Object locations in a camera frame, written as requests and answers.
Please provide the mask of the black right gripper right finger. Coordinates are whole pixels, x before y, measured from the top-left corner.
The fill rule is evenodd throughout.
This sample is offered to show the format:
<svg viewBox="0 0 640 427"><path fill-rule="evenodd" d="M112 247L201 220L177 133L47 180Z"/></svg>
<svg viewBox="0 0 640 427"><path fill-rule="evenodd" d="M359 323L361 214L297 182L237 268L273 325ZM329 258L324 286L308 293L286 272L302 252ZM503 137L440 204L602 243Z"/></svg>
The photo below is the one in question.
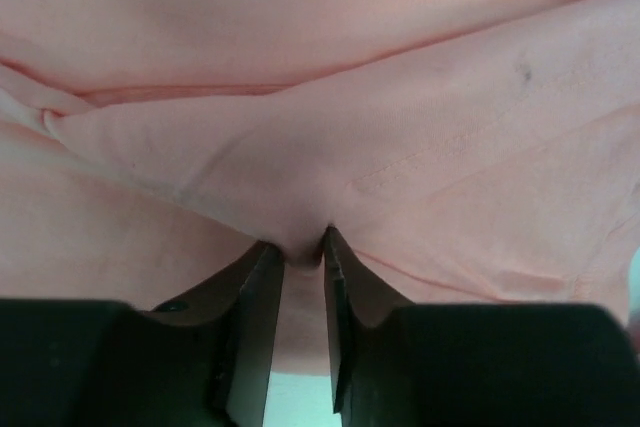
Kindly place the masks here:
<svg viewBox="0 0 640 427"><path fill-rule="evenodd" d="M414 421L402 325L393 313L412 302L365 266L336 227L326 230L322 248L334 412L343 426Z"/></svg>

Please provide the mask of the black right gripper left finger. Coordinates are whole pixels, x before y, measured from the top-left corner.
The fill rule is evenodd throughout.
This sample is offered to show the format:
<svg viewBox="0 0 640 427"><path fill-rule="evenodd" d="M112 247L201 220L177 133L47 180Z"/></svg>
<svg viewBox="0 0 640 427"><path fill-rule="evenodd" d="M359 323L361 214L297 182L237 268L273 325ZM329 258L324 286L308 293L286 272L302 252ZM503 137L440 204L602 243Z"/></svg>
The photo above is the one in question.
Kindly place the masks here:
<svg viewBox="0 0 640 427"><path fill-rule="evenodd" d="M261 426L284 280L279 249L257 242L208 279L163 302L149 316L215 332L205 405L216 426Z"/></svg>

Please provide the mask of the salmon pink t shirt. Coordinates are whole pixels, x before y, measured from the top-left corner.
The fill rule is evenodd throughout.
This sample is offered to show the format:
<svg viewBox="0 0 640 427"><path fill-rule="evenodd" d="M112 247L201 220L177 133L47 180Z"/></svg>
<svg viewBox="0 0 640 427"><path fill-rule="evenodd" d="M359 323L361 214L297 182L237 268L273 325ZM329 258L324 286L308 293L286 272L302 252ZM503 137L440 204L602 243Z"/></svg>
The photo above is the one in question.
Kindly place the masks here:
<svg viewBox="0 0 640 427"><path fill-rule="evenodd" d="M639 0L1 0L1 292L150 308L254 240L328 369L336 226L417 302L639 329Z"/></svg>

